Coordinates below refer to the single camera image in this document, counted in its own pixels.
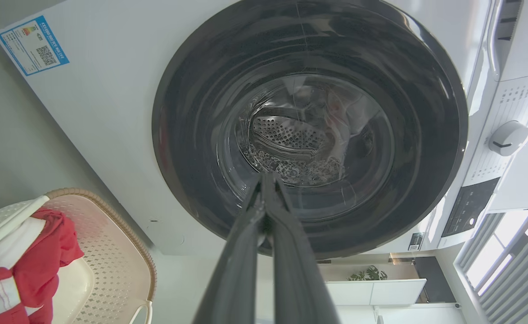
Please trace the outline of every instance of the washing machine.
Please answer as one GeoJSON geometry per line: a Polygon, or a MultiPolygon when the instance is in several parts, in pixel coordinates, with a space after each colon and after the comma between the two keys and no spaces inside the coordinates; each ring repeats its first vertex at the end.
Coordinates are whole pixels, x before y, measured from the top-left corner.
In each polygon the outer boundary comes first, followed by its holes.
{"type": "Polygon", "coordinates": [[[269,171],[327,259],[469,238],[528,138],[524,17],[500,0],[66,0],[0,44],[163,253],[218,256],[269,171]]]}

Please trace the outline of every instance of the gray metal tongs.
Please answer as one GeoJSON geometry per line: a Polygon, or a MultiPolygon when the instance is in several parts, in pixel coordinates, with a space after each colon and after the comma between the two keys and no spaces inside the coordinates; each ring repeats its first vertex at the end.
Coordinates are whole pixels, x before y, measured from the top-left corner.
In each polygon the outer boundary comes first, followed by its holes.
{"type": "Polygon", "coordinates": [[[276,324],[337,324],[338,316],[284,184],[258,174],[235,220],[193,324],[253,324],[258,247],[274,256],[276,324]]]}

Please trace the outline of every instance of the white plastic basket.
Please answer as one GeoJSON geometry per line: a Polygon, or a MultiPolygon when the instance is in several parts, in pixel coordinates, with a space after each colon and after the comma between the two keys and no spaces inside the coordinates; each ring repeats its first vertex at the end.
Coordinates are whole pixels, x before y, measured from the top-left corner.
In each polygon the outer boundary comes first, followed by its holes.
{"type": "Polygon", "coordinates": [[[146,308],[151,323],[156,272],[140,239],[100,197],[58,189],[0,209],[0,240],[40,207],[75,223],[84,257],[61,267],[53,324],[131,324],[146,308]]]}

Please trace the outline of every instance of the washing machine door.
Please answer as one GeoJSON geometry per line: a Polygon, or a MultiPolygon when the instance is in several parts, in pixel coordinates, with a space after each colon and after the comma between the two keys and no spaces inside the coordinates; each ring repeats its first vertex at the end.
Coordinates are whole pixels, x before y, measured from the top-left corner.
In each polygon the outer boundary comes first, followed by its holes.
{"type": "Polygon", "coordinates": [[[152,119],[161,172],[200,223],[226,238],[254,174],[273,171],[317,258],[416,225],[456,175],[466,135],[445,50],[375,0],[233,4],[171,59],[152,119]]]}

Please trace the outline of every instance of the blue and white sticker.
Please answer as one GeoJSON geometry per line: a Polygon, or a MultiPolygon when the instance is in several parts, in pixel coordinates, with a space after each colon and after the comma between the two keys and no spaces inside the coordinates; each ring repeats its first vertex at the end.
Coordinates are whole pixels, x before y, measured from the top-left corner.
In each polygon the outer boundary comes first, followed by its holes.
{"type": "Polygon", "coordinates": [[[26,76],[70,63],[44,16],[1,33],[0,39],[26,76]]]}

